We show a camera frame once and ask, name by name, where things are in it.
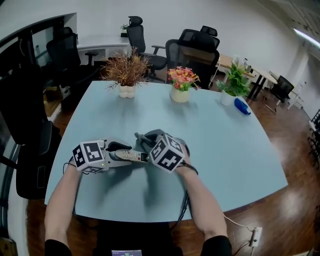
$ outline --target pink flowers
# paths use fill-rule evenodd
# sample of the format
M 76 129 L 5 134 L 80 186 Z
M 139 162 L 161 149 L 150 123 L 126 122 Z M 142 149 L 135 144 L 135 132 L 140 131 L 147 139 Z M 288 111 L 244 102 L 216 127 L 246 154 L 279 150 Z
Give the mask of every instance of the pink flowers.
M 189 88 L 194 87 L 198 90 L 200 87 L 196 85 L 200 81 L 199 77 L 193 73 L 191 68 L 182 68 L 177 66 L 175 69 L 169 69 L 169 79 L 173 81 L 173 86 L 179 91 L 188 91 Z

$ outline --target potted plant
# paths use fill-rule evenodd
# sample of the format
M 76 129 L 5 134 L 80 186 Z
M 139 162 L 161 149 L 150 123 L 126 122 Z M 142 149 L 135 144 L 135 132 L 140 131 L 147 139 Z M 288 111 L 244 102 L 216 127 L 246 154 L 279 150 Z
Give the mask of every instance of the potted plant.
M 187 102 L 189 100 L 189 89 L 199 89 L 199 86 L 196 85 L 196 81 L 200 81 L 199 77 L 193 73 L 191 68 L 182 68 L 181 66 L 178 66 L 169 69 L 168 74 L 169 80 L 172 80 L 170 97 L 175 102 Z
M 246 96 L 250 92 L 251 81 L 243 76 L 244 69 L 242 66 L 232 63 L 230 72 L 227 72 L 228 83 L 218 80 L 216 85 L 220 90 L 222 105 L 228 106 L 234 100 L 235 97 Z
M 132 49 L 130 57 L 124 52 L 117 52 L 112 58 L 106 58 L 105 62 L 102 78 L 114 81 L 109 89 L 119 86 L 121 98 L 133 98 L 136 87 L 146 82 L 144 75 L 148 69 L 148 58 L 139 56 L 136 48 Z
M 128 37 L 127 27 L 129 27 L 128 24 L 123 24 L 123 25 L 120 27 L 120 28 L 122 29 L 122 32 L 121 32 L 121 37 L 122 37 L 122 38 L 127 38 L 127 37 Z

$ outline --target white pot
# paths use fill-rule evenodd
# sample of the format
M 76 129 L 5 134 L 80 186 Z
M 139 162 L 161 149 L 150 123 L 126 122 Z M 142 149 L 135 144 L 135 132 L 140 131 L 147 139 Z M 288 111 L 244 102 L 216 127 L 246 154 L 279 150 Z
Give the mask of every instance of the white pot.
M 121 98 L 133 98 L 136 94 L 135 86 L 119 86 L 119 96 Z
M 172 86 L 172 89 L 170 91 L 170 97 L 175 102 L 184 103 L 189 100 L 189 92 L 177 90 Z
M 221 98 L 220 98 L 220 102 L 222 105 L 224 106 L 229 106 L 230 104 L 232 104 L 235 101 L 234 96 L 231 96 L 230 94 L 226 93 L 224 90 L 221 92 Z

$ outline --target black sleeve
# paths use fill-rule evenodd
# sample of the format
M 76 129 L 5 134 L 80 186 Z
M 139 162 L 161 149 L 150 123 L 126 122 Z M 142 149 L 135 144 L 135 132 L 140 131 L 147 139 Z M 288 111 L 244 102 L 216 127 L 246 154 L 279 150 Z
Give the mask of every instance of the black sleeve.
M 204 242 L 201 256 L 231 256 L 229 239 L 224 235 L 212 237 Z
M 44 243 L 45 256 L 71 256 L 71 251 L 62 242 L 56 240 L 47 240 Z

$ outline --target black office chair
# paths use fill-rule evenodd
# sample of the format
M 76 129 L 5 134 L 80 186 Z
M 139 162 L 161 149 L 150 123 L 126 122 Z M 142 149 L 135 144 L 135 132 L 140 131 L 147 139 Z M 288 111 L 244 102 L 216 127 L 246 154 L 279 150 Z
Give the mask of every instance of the black office chair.
M 280 102 L 285 103 L 287 99 L 289 98 L 289 93 L 294 89 L 295 87 L 283 76 L 280 76 L 278 78 L 277 84 L 274 84 L 273 87 L 270 90 L 270 93 L 273 94 L 279 101 L 277 102 L 275 109 L 273 110 L 270 106 L 266 104 L 267 97 L 263 97 L 263 104 L 270 109 L 273 113 L 277 113 L 277 107 L 280 104 Z
M 55 66 L 55 78 L 61 87 L 87 86 L 99 72 L 99 67 L 92 66 L 93 56 L 97 52 L 87 52 L 88 65 L 81 65 L 77 49 L 77 35 L 68 27 L 56 32 L 52 41 L 48 42 L 46 49 Z
M 214 40 L 214 44 L 215 44 L 215 49 L 218 48 L 218 46 L 220 44 L 220 40 L 217 38 L 218 32 L 215 28 L 212 28 L 209 26 L 202 26 L 200 32 L 203 32 L 203 33 L 206 33 L 206 34 L 212 36 L 212 38 Z
M 141 25 L 143 20 L 138 16 L 129 16 L 129 26 L 126 28 L 126 32 L 128 34 L 129 42 L 131 47 L 137 48 L 137 53 L 142 56 L 148 57 L 148 64 L 150 65 L 151 79 L 159 80 L 161 82 L 165 82 L 164 80 L 156 77 L 156 70 L 162 70 L 167 65 L 167 59 L 162 56 L 158 56 L 159 49 L 165 49 L 163 46 L 152 45 L 154 48 L 153 54 L 146 53 L 146 44 L 144 37 L 144 27 Z
M 200 82 L 197 84 L 202 89 L 209 89 L 211 76 L 216 70 L 220 57 L 210 35 L 185 29 L 180 39 L 171 39 L 166 42 L 165 51 L 168 70 L 179 66 L 190 68 L 199 76 Z
M 60 130 L 46 116 L 41 74 L 37 65 L 22 65 L 0 80 L 0 112 L 15 143 L 21 145 L 17 164 L 5 157 L 0 161 L 16 169 L 16 191 L 26 199 L 45 198 L 61 141 Z

